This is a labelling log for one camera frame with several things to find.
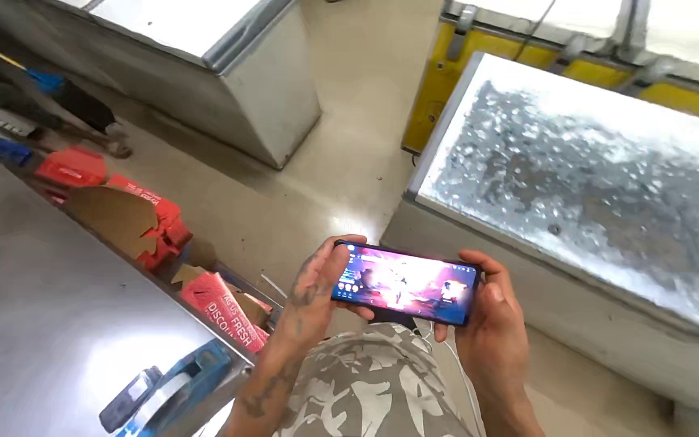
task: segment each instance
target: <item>glass freezer lid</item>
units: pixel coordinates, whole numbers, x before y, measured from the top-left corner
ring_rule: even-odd
[[[417,202],[699,323],[699,118],[484,55],[431,141]]]

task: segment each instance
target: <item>hand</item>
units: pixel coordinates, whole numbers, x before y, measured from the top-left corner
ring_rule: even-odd
[[[522,310],[506,267],[478,250],[461,250],[460,258],[485,273],[466,327],[455,329],[458,356],[474,383],[480,405],[513,407],[527,401],[524,383],[530,348]],[[435,326],[437,342],[447,338],[445,325]]]
[[[331,314],[337,306],[353,311],[366,320],[374,318],[374,312],[368,308],[331,300],[333,287],[350,262],[350,251],[345,245],[334,248],[336,240],[366,243],[366,237],[362,235],[334,236],[325,240],[306,259],[296,276],[271,341],[285,343],[286,348],[305,354],[325,337]]]

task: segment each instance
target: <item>forearm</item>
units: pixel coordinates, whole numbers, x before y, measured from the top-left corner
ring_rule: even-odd
[[[272,336],[239,391],[223,437],[270,437],[282,420],[305,354]]]
[[[487,437],[544,437],[524,389],[506,401],[479,399],[479,407]]]

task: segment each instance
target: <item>chest freezer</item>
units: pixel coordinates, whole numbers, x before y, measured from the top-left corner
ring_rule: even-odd
[[[527,323],[699,408],[699,118],[477,53],[381,242],[490,254]]]
[[[699,115],[699,2],[637,0],[620,59],[659,65],[665,78],[642,84],[638,97]]]
[[[558,0],[549,9],[549,0],[446,0],[405,128],[403,149],[422,152],[475,51],[619,89],[638,69],[614,57],[629,44],[629,32],[639,28],[639,18],[632,13],[634,4],[632,0]],[[659,87],[639,98],[699,116],[699,85],[691,81],[665,77]]]
[[[278,169],[321,114],[297,0],[0,0],[0,28]]]

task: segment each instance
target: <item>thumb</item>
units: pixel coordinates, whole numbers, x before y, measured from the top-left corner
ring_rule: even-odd
[[[341,244],[333,248],[328,260],[322,265],[320,271],[320,280],[322,281],[323,287],[333,288],[339,278],[341,278],[344,269],[347,267],[347,263],[350,261],[350,250],[347,246]]]
[[[496,283],[486,284],[479,293],[483,325],[493,329],[505,330],[515,326],[517,314]]]

